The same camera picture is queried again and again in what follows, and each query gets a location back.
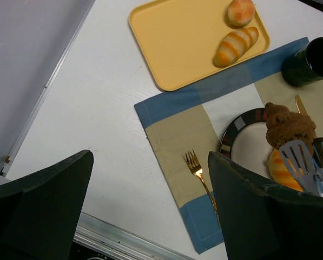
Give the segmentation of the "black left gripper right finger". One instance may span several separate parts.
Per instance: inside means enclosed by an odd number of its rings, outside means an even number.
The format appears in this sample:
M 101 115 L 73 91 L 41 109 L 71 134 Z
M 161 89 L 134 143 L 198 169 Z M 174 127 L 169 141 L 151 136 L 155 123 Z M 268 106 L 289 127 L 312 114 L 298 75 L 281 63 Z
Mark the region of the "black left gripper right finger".
M 323 259 L 323 197 L 243 168 L 219 152 L 208 167 L 229 259 Z

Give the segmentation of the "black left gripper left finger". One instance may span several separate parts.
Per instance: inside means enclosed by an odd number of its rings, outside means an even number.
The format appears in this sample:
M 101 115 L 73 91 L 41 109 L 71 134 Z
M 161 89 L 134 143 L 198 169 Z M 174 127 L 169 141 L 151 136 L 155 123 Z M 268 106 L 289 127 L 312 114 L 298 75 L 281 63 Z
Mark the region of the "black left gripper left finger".
M 67 259 L 94 164 L 82 150 L 0 185 L 0 259 Z

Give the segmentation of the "striped croissant bread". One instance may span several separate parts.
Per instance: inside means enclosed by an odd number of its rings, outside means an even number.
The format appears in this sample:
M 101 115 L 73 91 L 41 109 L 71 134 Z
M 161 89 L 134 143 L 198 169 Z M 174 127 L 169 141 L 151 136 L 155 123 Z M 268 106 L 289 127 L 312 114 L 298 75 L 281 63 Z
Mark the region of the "striped croissant bread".
M 287 170 L 277 149 L 272 150 L 267 161 L 267 166 L 269 173 L 275 182 L 289 187 L 290 189 L 294 189 L 300 192 L 303 191 L 302 187 Z

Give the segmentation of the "brown chocolate bread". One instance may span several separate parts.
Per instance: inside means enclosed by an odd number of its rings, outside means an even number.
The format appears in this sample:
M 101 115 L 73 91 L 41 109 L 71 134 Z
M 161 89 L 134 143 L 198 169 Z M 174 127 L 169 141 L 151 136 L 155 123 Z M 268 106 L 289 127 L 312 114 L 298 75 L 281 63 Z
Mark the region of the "brown chocolate bread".
M 291 112 L 286 106 L 265 104 L 266 113 L 266 140 L 275 149 L 292 140 L 301 140 L 310 153 L 314 153 L 316 124 L 308 115 Z

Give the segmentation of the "long bread roll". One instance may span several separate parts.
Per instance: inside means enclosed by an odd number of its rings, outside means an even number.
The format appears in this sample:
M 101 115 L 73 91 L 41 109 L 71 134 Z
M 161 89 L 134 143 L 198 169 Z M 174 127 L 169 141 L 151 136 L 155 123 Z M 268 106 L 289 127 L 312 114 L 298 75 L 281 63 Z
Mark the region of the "long bread roll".
M 218 50 L 214 55 L 214 63 L 218 67 L 227 67 L 256 44 L 259 31 L 256 27 L 243 28 L 228 33 L 220 42 Z

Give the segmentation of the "round bread roll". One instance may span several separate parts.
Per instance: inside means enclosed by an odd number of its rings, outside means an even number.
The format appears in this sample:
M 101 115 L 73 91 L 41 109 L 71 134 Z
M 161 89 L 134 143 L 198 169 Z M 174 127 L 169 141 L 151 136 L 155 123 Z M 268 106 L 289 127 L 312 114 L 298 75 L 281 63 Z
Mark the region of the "round bread roll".
M 243 27 L 252 21 L 255 11 L 251 0 L 232 0 L 227 8 L 228 22 L 233 26 Z

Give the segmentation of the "black rimmed plate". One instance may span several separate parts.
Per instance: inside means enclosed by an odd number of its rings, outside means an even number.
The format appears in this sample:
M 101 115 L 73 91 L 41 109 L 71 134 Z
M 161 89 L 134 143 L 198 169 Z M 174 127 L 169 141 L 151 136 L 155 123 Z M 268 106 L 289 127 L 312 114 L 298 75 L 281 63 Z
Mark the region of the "black rimmed plate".
M 266 132 L 265 109 L 251 109 L 228 125 L 218 151 L 240 166 L 272 180 L 267 162 L 273 147 L 266 140 Z

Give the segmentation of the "gold fork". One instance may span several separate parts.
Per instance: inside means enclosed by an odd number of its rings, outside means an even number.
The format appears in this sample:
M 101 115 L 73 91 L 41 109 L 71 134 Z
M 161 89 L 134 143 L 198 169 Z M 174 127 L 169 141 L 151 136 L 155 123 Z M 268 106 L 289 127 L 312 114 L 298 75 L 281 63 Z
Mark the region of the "gold fork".
M 213 210 L 214 210 L 216 217 L 217 217 L 217 221 L 220 224 L 220 218 L 219 218 L 219 214 L 217 211 L 216 202 L 215 202 L 214 197 L 212 196 L 212 194 L 211 194 L 211 192 L 210 192 L 210 190 L 203 178 L 203 168 L 202 168 L 194 150 L 191 150 L 186 153 L 186 163 L 187 163 L 187 166 L 188 166 L 190 172 L 192 173 L 192 175 L 194 175 L 200 179 L 200 181 L 201 181 L 201 183 L 202 183 L 202 185 L 203 185 L 203 187 L 204 187 L 204 189 L 211 201 Z

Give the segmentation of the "gold knife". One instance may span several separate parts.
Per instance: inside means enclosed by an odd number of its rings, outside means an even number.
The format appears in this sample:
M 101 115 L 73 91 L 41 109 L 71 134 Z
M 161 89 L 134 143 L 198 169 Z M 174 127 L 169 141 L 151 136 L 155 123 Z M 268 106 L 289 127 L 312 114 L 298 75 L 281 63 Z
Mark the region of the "gold knife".
M 296 95 L 295 96 L 295 103 L 296 103 L 296 107 L 297 107 L 297 110 L 300 114 L 302 115 L 308 115 L 306 109 L 305 109 L 305 106 L 301 100 L 301 97 L 299 95 Z

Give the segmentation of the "blue beige placemat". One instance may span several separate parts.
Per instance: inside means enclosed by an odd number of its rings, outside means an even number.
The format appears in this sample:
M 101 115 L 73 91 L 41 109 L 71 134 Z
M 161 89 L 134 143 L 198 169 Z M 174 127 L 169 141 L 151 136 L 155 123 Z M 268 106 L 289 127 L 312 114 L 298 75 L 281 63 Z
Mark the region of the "blue beige placemat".
M 307 44 L 308 38 L 301 38 L 135 105 L 197 253 L 221 244 L 223 236 L 204 187 L 187 167 L 185 153 L 194 150 L 207 169 L 208 153 L 218 151 L 224 131 L 236 117 L 267 102 L 294 111 L 296 95 L 323 136 L 323 80 L 295 88 L 280 73 L 284 59 Z

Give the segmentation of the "dark green mug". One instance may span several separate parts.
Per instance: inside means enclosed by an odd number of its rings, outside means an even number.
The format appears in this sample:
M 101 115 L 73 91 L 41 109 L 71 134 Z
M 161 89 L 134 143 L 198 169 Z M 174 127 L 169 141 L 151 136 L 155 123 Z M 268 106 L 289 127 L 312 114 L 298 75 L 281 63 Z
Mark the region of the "dark green mug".
M 281 75 L 295 87 L 323 80 L 323 37 L 312 40 L 287 57 L 281 66 Z

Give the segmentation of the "yellow tray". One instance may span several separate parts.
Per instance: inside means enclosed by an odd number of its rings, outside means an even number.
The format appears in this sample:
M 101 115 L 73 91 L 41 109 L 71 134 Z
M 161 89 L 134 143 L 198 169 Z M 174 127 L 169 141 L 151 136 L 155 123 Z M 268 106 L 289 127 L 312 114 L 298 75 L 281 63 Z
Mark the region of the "yellow tray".
M 227 21 L 230 2 L 152 1 L 134 8 L 129 25 L 156 85 L 175 91 L 222 71 L 214 55 L 236 28 Z

